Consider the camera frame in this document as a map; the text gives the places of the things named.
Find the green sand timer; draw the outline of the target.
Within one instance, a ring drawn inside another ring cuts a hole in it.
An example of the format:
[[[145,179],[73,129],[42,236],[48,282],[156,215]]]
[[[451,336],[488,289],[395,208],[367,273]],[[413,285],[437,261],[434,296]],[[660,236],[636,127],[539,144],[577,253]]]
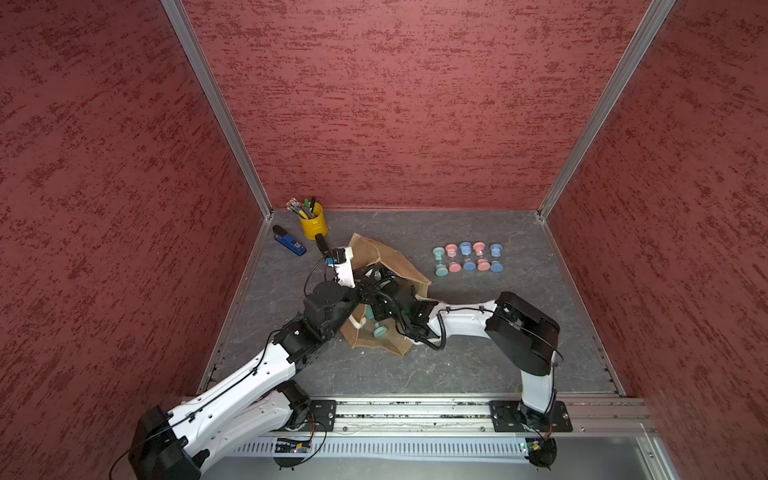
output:
[[[435,247],[432,250],[435,259],[435,275],[444,277],[449,274],[449,269],[444,261],[446,250],[442,246]]]

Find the pink sand timer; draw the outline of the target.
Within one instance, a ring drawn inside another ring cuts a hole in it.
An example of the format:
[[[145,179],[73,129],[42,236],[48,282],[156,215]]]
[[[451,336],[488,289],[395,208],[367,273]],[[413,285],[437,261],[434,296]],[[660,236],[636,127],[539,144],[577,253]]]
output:
[[[490,261],[486,256],[486,244],[478,241],[472,245],[476,257],[476,268],[478,271],[485,272],[491,268]]]
[[[448,270],[451,273],[460,272],[462,270],[462,266],[458,261],[458,246],[456,244],[448,244],[445,246],[445,252],[448,257]]]

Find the blue sand timer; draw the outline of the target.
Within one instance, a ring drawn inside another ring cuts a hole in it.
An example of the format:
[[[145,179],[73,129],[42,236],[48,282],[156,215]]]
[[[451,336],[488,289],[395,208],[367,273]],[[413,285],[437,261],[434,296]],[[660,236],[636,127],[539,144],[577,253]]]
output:
[[[472,244],[468,241],[459,244],[459,249],[462,255],[462,269],[465,271],[473,271],[476,269],[476,263],[473,260]]]
[[[504,266],[501,263],[501,257],[503,253],[503,246],[499,243],[491,244],[489,247],[491,255],[491,267],[490,270],[494,273],[501,273],[504,270]]]

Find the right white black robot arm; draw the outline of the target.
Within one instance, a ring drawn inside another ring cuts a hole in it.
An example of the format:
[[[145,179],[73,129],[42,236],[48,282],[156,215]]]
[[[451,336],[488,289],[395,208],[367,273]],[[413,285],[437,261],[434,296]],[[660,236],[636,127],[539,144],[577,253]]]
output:
[[[393,319],[396,331],[416,345],[441,351],[453,336],[492,341],[521,372],[518,421],[530,431],[552,427],[560,326],[541,310],[511,292],[485,303],[448,304],[394,280],[373,287],[371,301],[376,319]]]

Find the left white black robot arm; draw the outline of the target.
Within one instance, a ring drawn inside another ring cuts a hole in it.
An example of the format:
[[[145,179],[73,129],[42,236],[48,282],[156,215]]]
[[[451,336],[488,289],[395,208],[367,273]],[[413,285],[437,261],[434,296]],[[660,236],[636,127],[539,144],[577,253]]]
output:
[[[252,438],[306,424],[310,400],[293,378],[327,349],[362,290],[320,283],[249,363],[170,411],[147,411],[127,453],[136,478],[198,479]]]

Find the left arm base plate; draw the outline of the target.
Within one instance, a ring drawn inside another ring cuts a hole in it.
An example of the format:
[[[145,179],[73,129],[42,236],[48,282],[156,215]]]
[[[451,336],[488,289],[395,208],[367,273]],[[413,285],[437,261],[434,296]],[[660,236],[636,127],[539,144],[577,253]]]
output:
[[[332,432],[334,430],[338,402],[336,400],[312,399],[306,405],[294,413],[283,427],[288,432],[301,432],[309,434],[320,430]]]

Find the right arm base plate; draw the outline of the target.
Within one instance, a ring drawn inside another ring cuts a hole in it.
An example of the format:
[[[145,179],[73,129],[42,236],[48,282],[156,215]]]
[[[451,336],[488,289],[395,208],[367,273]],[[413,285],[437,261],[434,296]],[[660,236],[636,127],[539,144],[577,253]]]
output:
[[[490,418],[497,433],[571,433],[573,425],[566,405],[555,401],[547,413],[526,407],[521,401],[489,402]]]

